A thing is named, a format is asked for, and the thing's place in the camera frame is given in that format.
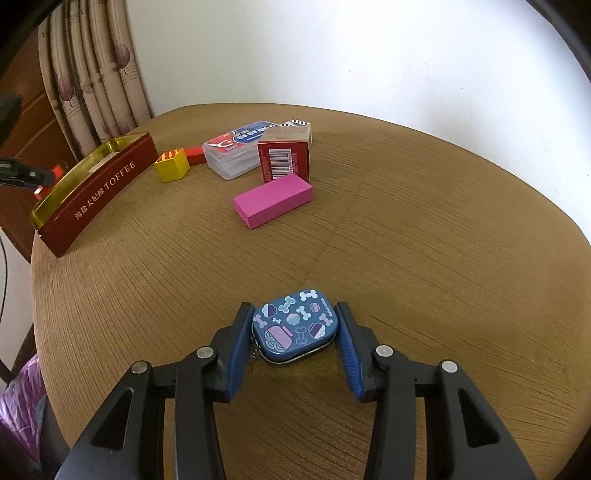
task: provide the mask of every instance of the beige curtain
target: beige curtain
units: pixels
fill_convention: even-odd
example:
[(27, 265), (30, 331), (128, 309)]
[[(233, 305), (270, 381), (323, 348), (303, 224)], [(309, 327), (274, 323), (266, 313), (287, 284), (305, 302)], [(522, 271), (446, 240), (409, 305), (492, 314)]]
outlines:
[(150, 119), (125, 0), (65, 0), (38, 35), (47, 96), (78, 160)]

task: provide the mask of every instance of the round wooden table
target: round wooden table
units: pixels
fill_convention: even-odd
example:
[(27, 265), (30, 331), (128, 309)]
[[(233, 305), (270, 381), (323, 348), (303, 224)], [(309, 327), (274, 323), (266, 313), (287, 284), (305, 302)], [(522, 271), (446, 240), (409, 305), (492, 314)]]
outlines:
[[(347, 301), (360, 324), (409, 358), (459, 362), (538, 478), (554, 478), (591, 424), (583, 234), (496, 165), (376, 119), (202, 105), (140, 130), (164, 151), (291, 118), (313, 126), (314, 200), (254, 231), (232, 198), (261, 184), (260, 171), (225, 181), (200, 165), (166, 184), (148, 168), (62, 258), (35, 239), (35, 334), (66, 440), (135, 360), (178, 361), (231, 323), (241, 302), (316, 288)], [(348, 392), (332, 347), (289, 368), (252, 361), (236, 399), (216, 405), (228, 478), (359, 479), (373, 412)], [(424, 478), (420, 429), (418, 438)]]

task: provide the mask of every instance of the purple fabric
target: purple fabric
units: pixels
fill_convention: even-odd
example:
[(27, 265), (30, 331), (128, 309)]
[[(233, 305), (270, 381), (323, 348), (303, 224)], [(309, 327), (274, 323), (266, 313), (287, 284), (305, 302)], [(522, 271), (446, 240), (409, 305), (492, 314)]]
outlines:
[(0, 397), (0, 422), (36, 464), (41, 461), (39, 445), (46, 398), (37, 355)]

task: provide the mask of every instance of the yellow cube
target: yellow cube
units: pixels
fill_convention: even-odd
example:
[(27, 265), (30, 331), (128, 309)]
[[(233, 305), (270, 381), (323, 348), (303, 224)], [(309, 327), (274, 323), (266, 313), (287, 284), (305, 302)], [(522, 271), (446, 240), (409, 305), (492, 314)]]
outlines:
[(182, 179), (189, 169), (184, 148), (164, 152), (154, 165), (162, 183)]

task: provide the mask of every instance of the pink eraser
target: pink eraser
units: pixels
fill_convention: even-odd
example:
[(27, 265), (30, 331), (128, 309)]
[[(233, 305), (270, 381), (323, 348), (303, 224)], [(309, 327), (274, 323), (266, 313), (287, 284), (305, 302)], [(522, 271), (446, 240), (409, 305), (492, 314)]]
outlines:
[(252, 230), (312, 200), (312, 185), (295, 173), (265, 183), (234, 198), (234, 207)]

